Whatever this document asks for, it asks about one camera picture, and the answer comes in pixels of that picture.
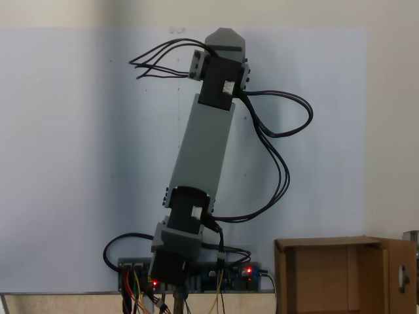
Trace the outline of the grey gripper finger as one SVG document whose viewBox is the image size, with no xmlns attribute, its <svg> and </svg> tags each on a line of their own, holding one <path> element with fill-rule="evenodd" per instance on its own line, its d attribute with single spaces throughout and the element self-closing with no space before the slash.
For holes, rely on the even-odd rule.
<svg viewBox="0 0 419 314">
<path fill-rule="evenodd" d="M 218 28 L 206 37 L 205 44 L 208 46 L 214 46 L 214 50 L 246 50 L 245 39 L 231 28 Z"/>
</svg>

